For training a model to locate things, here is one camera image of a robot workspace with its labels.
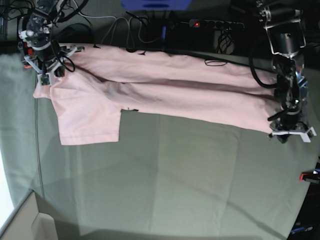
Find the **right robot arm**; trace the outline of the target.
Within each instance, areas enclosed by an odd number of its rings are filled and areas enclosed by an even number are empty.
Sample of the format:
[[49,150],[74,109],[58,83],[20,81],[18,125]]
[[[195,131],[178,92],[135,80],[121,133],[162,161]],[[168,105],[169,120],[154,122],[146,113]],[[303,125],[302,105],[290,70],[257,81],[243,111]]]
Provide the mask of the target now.
[[57,23],[73,18],[88,1],[84,0],[67,16],[63,13],[66,3],[66,0],[39,0],[18,22],[21,61],[25,67],[33,68],[46,81],[50,75],[62,77],[65,71],[74,72],[76,67],[70,57],[82,50],[81,47],[61,48],[58,40],[53,37],[53,28]]

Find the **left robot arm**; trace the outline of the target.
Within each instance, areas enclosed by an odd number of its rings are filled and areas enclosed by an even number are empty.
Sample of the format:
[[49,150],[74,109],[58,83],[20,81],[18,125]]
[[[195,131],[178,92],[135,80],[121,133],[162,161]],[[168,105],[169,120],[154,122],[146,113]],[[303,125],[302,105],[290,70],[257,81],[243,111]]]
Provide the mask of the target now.
[[308,81],[304,75],[302,50],[307,43],[302,11],[279,0],[258,0],[256,8],[272,53],[276,83],[266,84],[259,79],[254,67],[253,49],[249,52],[249,67],[256,82],[265,89],[273,89],[274,98],[280,103],[277,112],[267,119],[272,130],[269,137],[276,137],[284,144],[290,136],[300,136],[304,143],[310,143],[317,134],[306,114]]

